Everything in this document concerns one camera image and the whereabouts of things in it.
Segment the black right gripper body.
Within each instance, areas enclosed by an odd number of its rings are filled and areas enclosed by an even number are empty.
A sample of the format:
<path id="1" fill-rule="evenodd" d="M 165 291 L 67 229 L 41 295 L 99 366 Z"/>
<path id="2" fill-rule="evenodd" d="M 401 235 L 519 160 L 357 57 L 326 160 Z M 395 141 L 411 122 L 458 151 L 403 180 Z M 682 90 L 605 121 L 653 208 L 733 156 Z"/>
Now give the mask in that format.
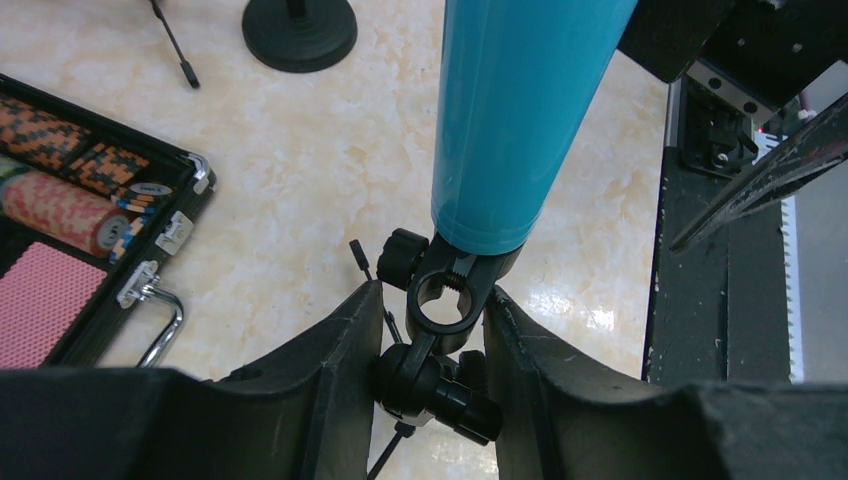
<path id="1" fill-rule="evenodd" d="M 684 75 L 766 121 L 847 59 L 844 1 L 640 1 L 618 45 L 665 83 Z"/>

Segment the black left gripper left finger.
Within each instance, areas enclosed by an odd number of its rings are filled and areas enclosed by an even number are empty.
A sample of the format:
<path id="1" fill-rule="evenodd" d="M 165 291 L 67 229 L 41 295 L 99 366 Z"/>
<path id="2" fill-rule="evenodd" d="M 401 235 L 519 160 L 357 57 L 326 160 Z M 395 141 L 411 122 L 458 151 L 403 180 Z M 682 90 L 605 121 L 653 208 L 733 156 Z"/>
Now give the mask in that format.
<path id="1" fill-rule="evenodd" d="M 362 479 L 383 288 L 217 381 L 166 368 L 1 374 L 5 479 Z"/>

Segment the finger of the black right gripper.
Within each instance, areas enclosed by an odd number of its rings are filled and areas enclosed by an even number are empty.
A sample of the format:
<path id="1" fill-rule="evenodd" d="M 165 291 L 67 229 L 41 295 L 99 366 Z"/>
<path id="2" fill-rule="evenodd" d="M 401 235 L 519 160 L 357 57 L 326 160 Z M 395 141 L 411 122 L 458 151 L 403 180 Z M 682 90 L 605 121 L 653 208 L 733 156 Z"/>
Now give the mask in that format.
<path id="1" fill-rule="evenodd" d="M 723 188 L 670 243 L 695 245 L 720 227 L 783 200 L 847 160 L 847 96 L 842 95 L 789 139 Z"/>

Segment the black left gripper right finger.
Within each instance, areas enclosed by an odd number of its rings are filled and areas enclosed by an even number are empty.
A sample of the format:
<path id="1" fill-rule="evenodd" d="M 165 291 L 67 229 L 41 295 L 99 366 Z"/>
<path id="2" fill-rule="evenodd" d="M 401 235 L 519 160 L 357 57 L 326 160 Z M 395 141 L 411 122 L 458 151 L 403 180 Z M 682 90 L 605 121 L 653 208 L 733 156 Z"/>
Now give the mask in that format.
<path id="1" fill-rule="evenodd" d="M 501 288 L 485 307 L 503 479 L 843 479 L 847 389 L 648 384 L 536 323 Z"/>

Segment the small black tripod stand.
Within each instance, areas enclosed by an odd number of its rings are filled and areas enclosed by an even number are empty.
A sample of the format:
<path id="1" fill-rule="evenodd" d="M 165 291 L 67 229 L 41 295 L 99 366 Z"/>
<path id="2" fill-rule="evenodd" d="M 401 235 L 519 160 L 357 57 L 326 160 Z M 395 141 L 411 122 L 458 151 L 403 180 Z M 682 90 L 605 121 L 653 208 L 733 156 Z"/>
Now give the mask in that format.
<path id="1" fill-rule="evenodd" d="M 520 252 L 474 255 L 441 235 L 427 239 L 398 228 L 384 243 L 374 272 L 361 244 L 349 243 L 367 279 L 406 294 L 403 341 L 394 315 L 382 312 L 393 344 L 369 367 L 374 401 L 395 419 L 395 434 L 368 473 L 376 478 L 400 441 L 436 420 L 486 446 L 503 426 L 501 408 L 488 394 L 486 356 L 465 350 L 487 299 Z"/>

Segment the teal microphone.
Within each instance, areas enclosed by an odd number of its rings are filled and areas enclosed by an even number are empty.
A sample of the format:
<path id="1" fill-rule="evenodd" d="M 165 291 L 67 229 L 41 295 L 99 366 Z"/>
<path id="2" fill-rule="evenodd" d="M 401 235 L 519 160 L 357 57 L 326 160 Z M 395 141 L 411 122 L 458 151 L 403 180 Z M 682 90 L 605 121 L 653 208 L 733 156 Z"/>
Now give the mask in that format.
<path id="1" fill-rule="evenodd" d="M 632 1 L 445 5 L 431 216 L 452 246 L 522 246 L 635 10 Z"/>

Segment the round base clamp stand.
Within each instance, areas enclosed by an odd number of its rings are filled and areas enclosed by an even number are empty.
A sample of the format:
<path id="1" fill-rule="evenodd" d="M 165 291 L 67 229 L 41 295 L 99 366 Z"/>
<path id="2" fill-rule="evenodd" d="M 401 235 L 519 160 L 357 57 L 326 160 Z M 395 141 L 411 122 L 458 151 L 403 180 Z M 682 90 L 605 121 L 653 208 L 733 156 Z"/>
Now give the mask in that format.
<path id="1" fill-rule="evenodd" d="M 289 73 L 334 66 L 352 51 L 358 36 L 356 15 L 346 0 L 250 0 L 241 29 L 257 60 Z"/>

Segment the shock mount tripod stand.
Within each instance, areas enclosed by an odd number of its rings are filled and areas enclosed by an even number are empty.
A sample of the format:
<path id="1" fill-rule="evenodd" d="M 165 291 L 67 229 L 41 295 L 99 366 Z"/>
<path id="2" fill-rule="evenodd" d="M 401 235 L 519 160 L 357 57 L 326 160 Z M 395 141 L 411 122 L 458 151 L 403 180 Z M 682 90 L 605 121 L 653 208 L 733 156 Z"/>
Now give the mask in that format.
<path id="1" fill-rule="evenodd" d="M 184 53 L 182 52 L 182 49 L 180 48 L 178 41 L 177 41 L 175 35 L 173 34 L 173 31 L 170 28 L 170 26 L 169 26 L 169 24 L 168 24 L 168 22 L 165 18 L 164 12 L 161 9 L 159 1 L 158 0 L 149 0 L 149 4 L 151 6 L 151 9 L 152 9 L 154 15 L 156 16 L 156 18 L 162 24 L 162 26 L 163 26 L 163 28 L 166 32 L 166 35 L 168 36 L 169 41 L 170 41 L 171 45 L 173 46 L 173 48 L 175 50 L 175 53 L 176 53 L 177 58 L 179 60 L 180 68 L 183 72 L 183 75 L 185 76 L 186 81 L 188 82 L 188 84 L 190 85 L 190 87 L 192 89 L 198 90 L 201 87 L 200 81 L 199 81 L 192 65 L 190 64 L 190 62 L 187 60 Z"/>

